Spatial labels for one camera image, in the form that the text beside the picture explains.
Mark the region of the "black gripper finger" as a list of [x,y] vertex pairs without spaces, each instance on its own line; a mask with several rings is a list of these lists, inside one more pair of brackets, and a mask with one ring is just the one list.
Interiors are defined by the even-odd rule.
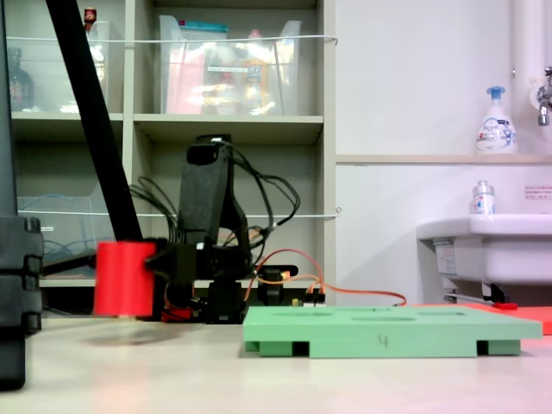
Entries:
[[172,275],[172,252],[167,248],[161,249],[144,260],[144,267],[158,276],[170,277]]

